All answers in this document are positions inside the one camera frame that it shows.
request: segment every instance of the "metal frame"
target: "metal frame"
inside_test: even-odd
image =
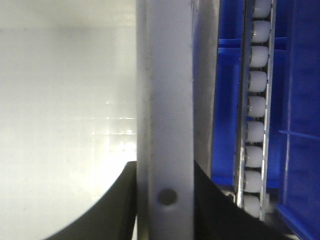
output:
[[[211,176],[221,0],[193,2],[194,159]]]
[[[243,36],[242,36],[242,59],[241,79],[239,86],[239,103],[237,117],[237,140],[234,167],[234,191],[235,201],[239,208],[243,207],[244,181],[245,181],[245,157],[247,138],[247,115],[248,115],[248,78],[250,72],[251,37],[252,37],[252,13],[253,0],[244,1]]]
[[[267,42],[268,62],[265,67],[267,73],[267,85],[265,90],[265,115],[262,120],[264,124],[264,135],[262,142],[262,167],[261,167],[261,190],[259,193],[260,200],[260,220],[265,219],[265,203],[267,192],[267,176],[268,176],[268,151],[269,151],[269,130],[270,130],[270,111],[271,111],[271,95],[272,95],[272,77],[274,64],[274,43],[275,43],[275,20],[276,20],[277,1],[272,1],[270,12],[271,31]],[[252,29],[252,13],[253,0],[244,1],[244,25],[242,37],[242,62],[241,62],[241,84],[239,88],[239,108],[238,108],[238,125],[237,125],[237,146],[235,156],[235,174],[234,188],[236,194],[236,204],[239,208],[243,208],[244,182],[245,182],[245,161],[246,161],[246,137],[247,137],[247,106],[248,106],[248,78],[250,72],[251,57],[251,29]]]
[[[137,1],[139,240],[194,238],[191,3]]]
[[[270,114],[271,114],[271,96],[272,96],[272,78],[274,69],[274,47],[275,47],[275,23],[276,23],[276,7],[277,0],[272,1],[272,7],[270,12],[270,23],[271,32],[268,41],[269,49],[269,59],[267,62],[267,84],[265,91],[265,115],[264,115],[264,136],[262,145],[262,168],[261,168],[261,178],[262,187],[260,192],[260,220],[265,219],[265,202],[266,202],[266,192],[267,192],[267,177],[268,177],[268,152],[269,152],[269,130],[270,130]]]

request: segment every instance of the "white metal bar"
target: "white metal bar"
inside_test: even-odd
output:
[[[137,1],[138,239],[194,238],[192,2]]]

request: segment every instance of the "blue panel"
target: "blue panel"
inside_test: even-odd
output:
[[[292,0],[288,23],[278,209],[300,238],[319,240],[320,1]]]

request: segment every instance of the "screw hole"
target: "screw hole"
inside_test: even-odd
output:
[[[158,195],[158,202],[164,206],[175,204],[177,200],[177,193],[170,188],[163,189]]]

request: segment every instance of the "white roller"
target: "white roller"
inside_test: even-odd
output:
[[[254,1],[254,18],[266,18],[271,11],[272,0],[255,0]]]
[[[260,143],[264,140],[264,124],[260,121],[248,121],[247,142]]]
[[[262,68],[267,64],[269,50],[266,46],[251,47],[251,62],[250,67]]]
[[[249,168],[261,168],[263,159],[263,151],[259,146],[246,147],[246,163]]]
[[[251,71],[249,79],[249,92],[263,92],[267,86],[267,74],[264,71]]]
[[[256,196],[244,195],[243,196],[244,210],[254,218],[260,216],[260,201]]]
[[[263,96],[250,96],[248,98],[248,116],[260,118],[266,112],[266,99]]]
[[[253,33],[251,41],[253,43],[265,43],[270,36],[269,21],[253,21]]]
[[[259,193],[262,186],[261,173],[258,171],[246,170],[244,176],[244,191],[247,193]]]

